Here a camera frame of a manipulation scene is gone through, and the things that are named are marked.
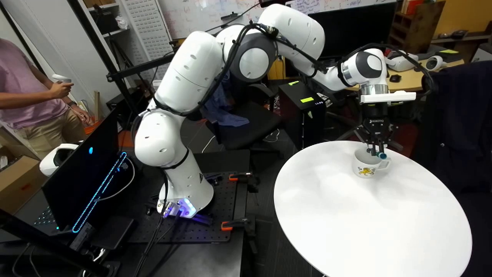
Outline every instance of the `monitor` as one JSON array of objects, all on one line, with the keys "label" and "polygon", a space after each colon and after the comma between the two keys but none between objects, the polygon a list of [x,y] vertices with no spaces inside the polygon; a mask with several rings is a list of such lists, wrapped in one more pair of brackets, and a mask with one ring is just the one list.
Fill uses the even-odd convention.
[{"label": "monitor", "polygon": [[60,230],[72,228],[85,209],[93,209],[88,203],[119,157],[116,116],[113,110],[43,184]]},{"label": "monitor", "polygon": [[386,43],[397,3],[310,14],[325,31],[321,58],[340,58],[368,43]]}]

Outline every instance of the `white tabletop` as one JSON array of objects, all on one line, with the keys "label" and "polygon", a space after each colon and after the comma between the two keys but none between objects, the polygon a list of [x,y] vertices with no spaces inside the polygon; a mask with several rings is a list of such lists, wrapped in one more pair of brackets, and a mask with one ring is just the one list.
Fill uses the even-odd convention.
[{"label": "white tabletop", "polygon": [[332,141],[290,158],[275,182],[285,235],[328,277],[459,277],[471,256],[460,204],[425,168],[394,152],[387,173],[352,172],[365,144]]}]

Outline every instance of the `laptop keyboard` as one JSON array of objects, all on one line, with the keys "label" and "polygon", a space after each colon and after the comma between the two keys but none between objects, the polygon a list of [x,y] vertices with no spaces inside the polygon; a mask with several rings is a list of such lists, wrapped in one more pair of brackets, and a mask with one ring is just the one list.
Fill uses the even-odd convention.
[{"label": "laptop keyboard", "polygon": [[51,213],[50,207],[43,211],[43,213],[37,218],[34,222],[35,226],[38,225],[46,225],[46,224],[54,224],[55,218],[53,217],[53,213]]}]

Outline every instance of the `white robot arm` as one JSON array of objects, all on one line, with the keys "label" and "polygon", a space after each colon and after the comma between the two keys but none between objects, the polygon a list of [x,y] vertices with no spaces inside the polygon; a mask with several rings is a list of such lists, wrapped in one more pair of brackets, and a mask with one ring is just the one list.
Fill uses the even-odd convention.
[{"label": "white robot arm", "polygon": [[[378,104],[414,100],[415,93],[389,94],[386,64],[378,49],[357,52],[337,66],[321,69],[313,62],[319,58],[325,42],[323,28],[307,15],[287,6],[267,7],[258,24],[232,25],[216,37],[193,32],[184,41],[171,62],[154,99],[142,116],[135,137],[135,154],[143,163],[161,167],[170,180],[167,211],[193,217],[212,199],[214,190],[203,178],[193,154],[181,142],[180,128],[185,116],[198,109],[215,91],[227,70],[244,81],[264,77],[277,56],[290,59],[295,68],[336,92],[359,84],[361,103],[376,103],[369,116],[384,116]],[[381,132],[375,130],[373,141]],[[384,138],[379,138],[379,145]],[[159,207],[165,206],[164,188]]]}]

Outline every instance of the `mug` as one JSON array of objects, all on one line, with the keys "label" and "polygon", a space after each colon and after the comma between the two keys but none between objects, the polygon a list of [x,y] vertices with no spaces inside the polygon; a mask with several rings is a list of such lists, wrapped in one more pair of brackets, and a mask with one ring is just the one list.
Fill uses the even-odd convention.
[{"label": "mug", "polygon": [[371,156],[366,148],[361,148],[354,152],[352,171],[360,178],[372,178],[376,171],[387,169],[390,164],[390,158],[382,160],[379,157]]}]

